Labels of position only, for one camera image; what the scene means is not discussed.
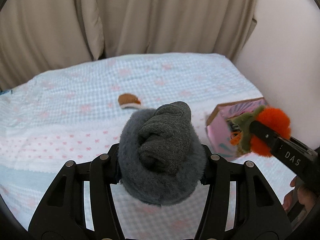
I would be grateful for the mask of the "right hand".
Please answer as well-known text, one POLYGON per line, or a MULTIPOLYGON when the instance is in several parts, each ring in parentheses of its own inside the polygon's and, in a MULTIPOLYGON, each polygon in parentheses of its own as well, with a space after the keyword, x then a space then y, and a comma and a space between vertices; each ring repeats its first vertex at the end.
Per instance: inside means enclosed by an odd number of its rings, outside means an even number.
MULTIPOLYGON (((300 185, 300 187, 296 187, 296 180, 298 176, 295 176, 290 182, 290 186, 297 189, 297 197, 298 201, 301 205, 303 205, 306 209, 306 212, 309 213, 313 206, 316 203, 317 197, 307 188, 304 184, 300 185)), ((292 204, 294 190, 288 192, 283 199, 283 209, 288 212, 289 208, 292 204)))

